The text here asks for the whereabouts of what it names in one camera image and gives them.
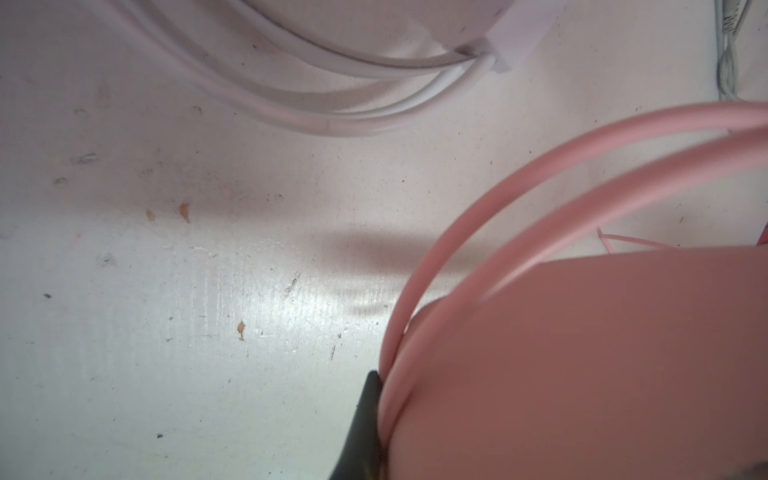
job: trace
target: stain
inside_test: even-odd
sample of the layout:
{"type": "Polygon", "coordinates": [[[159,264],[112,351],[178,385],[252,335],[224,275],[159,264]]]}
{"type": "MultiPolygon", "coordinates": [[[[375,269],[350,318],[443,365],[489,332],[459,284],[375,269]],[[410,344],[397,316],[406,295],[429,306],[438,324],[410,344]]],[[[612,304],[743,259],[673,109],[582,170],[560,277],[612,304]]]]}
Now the stain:
{"type": "Polygon", "coordinates": [[[71,158],[70,162],[73,165],[90,165],[95,162],[98,162],[98,155],[87,154],[87,155],[83,155],[82,157],[71,158]]]}
{"type": "Polygon", "coordinates": [[[114,258],[114,255],[111,253],[102,253],[98,256],[96,259],[96,262],[98,263],[98,266],[101,268],[105,268],[107,266],[117,266],[118,261],[114,258]]]}
{"type": "Polygon", "coordinates": [[[102,78],[96,87],[96,106],[105,110],[112,106],[112,87],[106,78],[102,78]]]}
{"type": "Polygon", "coordinates": [[[293,280],[290,281],[290,285],[288,286],[288,288],[286,288],[286,296],[288,296],[288,294],[291,293],[291,290],[293,290],[293,288],[299,282],[300,277],[301,277],[301,272],[296,272],[296,274],[293,276],[293,280]]]}
{"type": "Polygon", "coordinates": [[[184,202],[183,204],[181,204],[181,206],[179,207],[179,215],[181,215],[187,221],[187,223],[192,223],[192,222],[190,222],[190,205],[189,205],[189,203],[184,202]]]}
{"type": "Polygon", "coordinates": [[[144,169],[139,172],[139,178],[144,180],[145,182],[148,182],[152,178],[153,173],[154,173],[154,170],[151,168],[144,169]]]}

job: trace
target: black rubber piece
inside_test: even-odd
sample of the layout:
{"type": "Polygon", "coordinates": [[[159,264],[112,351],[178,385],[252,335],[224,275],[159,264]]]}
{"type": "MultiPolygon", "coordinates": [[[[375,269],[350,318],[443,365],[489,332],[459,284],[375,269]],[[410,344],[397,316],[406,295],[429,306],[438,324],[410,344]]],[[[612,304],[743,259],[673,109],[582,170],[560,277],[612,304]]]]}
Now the black rubber piece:
{"type": "Polygon", "coordinates": [[[330,480],[379,480],[382,449],[379,430],[376,427],[376,412],[379,409],[381,393],[382,381],[379,373],[370,372],[362,388],[339,463],[336,464],[330,480]]]}

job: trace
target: white surface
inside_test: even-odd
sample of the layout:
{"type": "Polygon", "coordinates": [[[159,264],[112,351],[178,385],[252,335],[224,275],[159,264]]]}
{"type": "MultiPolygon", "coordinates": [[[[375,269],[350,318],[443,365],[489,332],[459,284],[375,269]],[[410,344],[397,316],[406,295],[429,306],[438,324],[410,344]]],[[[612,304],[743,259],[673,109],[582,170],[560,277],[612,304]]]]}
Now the white surface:
{"type": "MultiPolygon", "coordinates": [[[[748,98],[768,98],[766,8],[754,3],[739,37],[748,98]]],[[[181,20],[256,81],[325,92],[292,96],[304,104],[379,92],[336,93],[355,85],[222,12],[229,36],[208,17],[181,20]]],[[[635,111],[714,99],[712,25],[709,2],[574,0],[515,71],[406,131],[350,140],[205,98],[77,3],[3,2],[0,478],[325,478],[429,244],[536,154],[635,111]]],[[[480,233],[427,300],[542,213],[702,137],[547,183],[480,233]]],[[[752,244],[766,186],[765,171],[730,178],[604,231],[752,244]]],[[[564,255],[594,253],[596,237],[564,255]]]]}

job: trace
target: scuff mark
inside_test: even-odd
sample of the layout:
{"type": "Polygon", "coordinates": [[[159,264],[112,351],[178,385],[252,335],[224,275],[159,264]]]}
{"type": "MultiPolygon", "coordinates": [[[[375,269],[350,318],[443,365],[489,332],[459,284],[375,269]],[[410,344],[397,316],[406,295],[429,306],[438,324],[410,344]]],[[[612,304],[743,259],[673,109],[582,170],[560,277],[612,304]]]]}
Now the scuff mark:
{"type": "Polygon", "coordinates": [[[98,266],[105,268],[107,266],[117,266],[118,260],[111,253],[102,253],[97,258],[98,266]]]}
{"type": "Polygon", "coordinates": [[[181,204],[179,207],[179,215],[181,215],[187,221],[187,223],[192,223],[190,222],[190,205],[188,202],[181,204]]]}
{"type": "Polygon", "coordinates": [[[69,160],[73,165],[90,165],[98,162],[98,155],[87,154],[82,157],[74,157],[69,160]]]}

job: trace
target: pink cord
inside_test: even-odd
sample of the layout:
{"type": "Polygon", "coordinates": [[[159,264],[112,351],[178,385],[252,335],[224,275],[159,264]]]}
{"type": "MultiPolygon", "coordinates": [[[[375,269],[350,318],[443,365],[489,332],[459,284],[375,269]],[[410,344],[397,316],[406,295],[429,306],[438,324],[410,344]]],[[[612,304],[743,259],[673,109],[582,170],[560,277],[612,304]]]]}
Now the pink cord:
{"type": "Polygon", "coordinates": [[[598,227],[598,237],[600,237],[600,240],[603,242],[603,245],[605,245],[605,250],[608,251],[609,255],[614,254],[614,248],[611,245],[611,242],[609,242],[609,240],[619,240],[620,242],[636,243],[637,245],[645,245],[646,247],[653,247],[659,250],[669,250],[669,249],[677,250],[675,247],[672,247],[671,245],[667,245],[666,243],[654,242],[652,240],[644,240],[642,238],[636,238],[636,237],[625,237],[624,235],[612,235],[610,233],[603,233],[603,230],[601,230],[600,227],[598,227]]]}
{"type": "Polygon", "coordinates": [[[451,256],[472,234],[512,201],[569,167],[638,141],[683,132],[758,127],[768,124],[768,104],[710,103],[668,108],[598,128],[550,150],[506,177],[473,203],[440,236],[408,280],[392,311],[379,357],[386,381],[403,331],[422,295],[451,256]]]}
{"type": "MultiPolygon", "coordinates": [[[[712,114],[717,111],[713,106],[712,114]]],[[[379,402],[384,445],[437,337],[537,263],[583,233],[695,184],[768,163],[768,127],[692,147],[638,168],[582,195],[535,223],[488,258],[437,303],[403,346],[379,402]]]]}

